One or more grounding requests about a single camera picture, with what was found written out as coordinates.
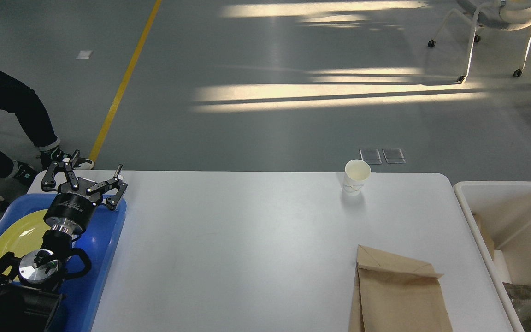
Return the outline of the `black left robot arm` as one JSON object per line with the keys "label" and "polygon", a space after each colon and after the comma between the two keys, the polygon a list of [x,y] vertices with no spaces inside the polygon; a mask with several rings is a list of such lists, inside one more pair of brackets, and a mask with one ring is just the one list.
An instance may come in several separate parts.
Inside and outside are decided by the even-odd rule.
{"label": "black left robot arm", "polygon": [[0,332],[89,332],[126,218],[122,165],[105,181],[76,176],[79,151],[53,162],[42,193],[13,202],[0,239],[20,219],[45,208],[47,226],[27,254],[0,256]]}

